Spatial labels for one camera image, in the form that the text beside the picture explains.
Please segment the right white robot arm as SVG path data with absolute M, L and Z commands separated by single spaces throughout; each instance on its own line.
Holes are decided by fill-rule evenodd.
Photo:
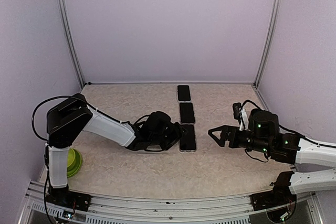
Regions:
M 335 189 L 335 144 L 311 140 L 292 130 L 281 133 L 278 116 L 259 108 L 253 109 L 249 116 L 244 109 L 235 109 L 234 118 L 240 126 L 223 125 L 208 130 L 208 135 L 220 147 L 228 145 L 248 152 L 260 152 L 266 159 L 290 165 L 326 167 L 317 172 L 280 173 L 268 194 L 273 205 L 281 204 L 289 192 L 296 195 Z

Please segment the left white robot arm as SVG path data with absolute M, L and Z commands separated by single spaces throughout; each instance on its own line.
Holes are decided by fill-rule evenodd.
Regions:
M 162 152 L 187 134 L 179 122 L 154 111 L 134 123 L 120 121 L 91 105 L 84 95 L 61 96 L 46 114 L 49 181 L 53 197 L 66 206 L 73 201 L 68 190 L 67 158 L 75 141 L 88 135 L 110 141 L 130 151 Z

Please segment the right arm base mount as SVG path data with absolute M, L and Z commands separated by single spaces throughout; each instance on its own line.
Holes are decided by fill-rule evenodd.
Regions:
M 293 194 L 289 186 L 290 179 L 294 172 L 282 172 L 274 182 L 272 190 L 255 193 L 250 196 L 254 211 L 278 207 L 297 200 L 296 194 Z

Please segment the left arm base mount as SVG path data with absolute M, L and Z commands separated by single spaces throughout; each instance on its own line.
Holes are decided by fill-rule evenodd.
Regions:
M 64 188 L 50 187 L 46 195 L 48 203 L 85 212 L 89 209 L 91 198 L 89 194 L 69 190 L 68 185 Z

